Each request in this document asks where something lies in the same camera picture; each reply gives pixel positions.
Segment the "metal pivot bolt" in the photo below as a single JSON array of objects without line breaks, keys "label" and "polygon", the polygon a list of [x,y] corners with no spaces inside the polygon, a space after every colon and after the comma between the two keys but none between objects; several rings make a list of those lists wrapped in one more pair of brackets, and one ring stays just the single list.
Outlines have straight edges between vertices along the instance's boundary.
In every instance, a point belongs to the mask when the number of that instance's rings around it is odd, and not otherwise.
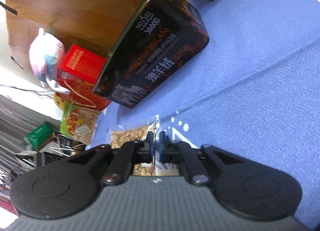
[{"label": "metal pivot bolt", "polygon": [[107,181],[107,182],[116,182],[116,181],[120,180],[120,176],[115,173],[110,173],[106,176],[103,176],[103,180]]},{"label": "metal pivot bolt", "polygon": [[196,176],[193,176],[192,180],[194,183],[202,184],[202,183],[206,183],[209,180],[209,178],[205,175],[196,175]]}]

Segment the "black strap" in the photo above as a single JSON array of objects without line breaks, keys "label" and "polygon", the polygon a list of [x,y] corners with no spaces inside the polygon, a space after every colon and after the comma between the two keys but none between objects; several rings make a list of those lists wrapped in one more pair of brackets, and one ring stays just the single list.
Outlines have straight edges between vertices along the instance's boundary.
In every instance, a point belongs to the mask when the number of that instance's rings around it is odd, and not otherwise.
[{"label": "black strap", "polygon": [[18,11],[12,9],[11,7],[8,7],[6,4],[0,2],[0,6],[2,6],[4,9],[8,10],[11,13],[18,15]]}]

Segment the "wooden surface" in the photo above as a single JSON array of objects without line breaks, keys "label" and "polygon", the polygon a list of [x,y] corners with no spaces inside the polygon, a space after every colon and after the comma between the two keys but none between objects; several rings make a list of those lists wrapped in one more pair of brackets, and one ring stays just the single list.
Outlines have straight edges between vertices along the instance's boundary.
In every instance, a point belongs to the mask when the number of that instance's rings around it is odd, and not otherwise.
[{"label": "wooden surface", "polygon": [[78,44],[105,57],[143,0],[6,0],[18,11],[7,12],[12,56],[31,71],[28,50],[43,27],[67,49]]}]

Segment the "black product box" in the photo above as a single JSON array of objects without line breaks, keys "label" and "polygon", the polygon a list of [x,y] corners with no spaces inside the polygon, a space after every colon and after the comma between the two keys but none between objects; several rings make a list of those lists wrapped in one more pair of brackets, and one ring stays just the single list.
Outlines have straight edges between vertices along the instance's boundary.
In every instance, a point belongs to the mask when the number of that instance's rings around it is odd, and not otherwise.
[{"label": "black product box", "polygon": [[186,0],[144,0],[108,54],[94,92],[132,108],[208,42],[198,10]]}]

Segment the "tie-dye plush toy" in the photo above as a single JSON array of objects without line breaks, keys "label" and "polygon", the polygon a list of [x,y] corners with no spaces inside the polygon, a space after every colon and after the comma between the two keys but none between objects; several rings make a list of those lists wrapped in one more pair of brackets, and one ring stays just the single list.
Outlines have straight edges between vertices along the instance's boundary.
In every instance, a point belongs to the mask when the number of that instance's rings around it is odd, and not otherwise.
[{"label": "tie-dye plush toy", "polygon": [[69,94],[70,91],[57,82],[58,68],[65,54],[62,42],[40,28],[38,36],[30,45],[29,60],[33,74],[44,88]]}]

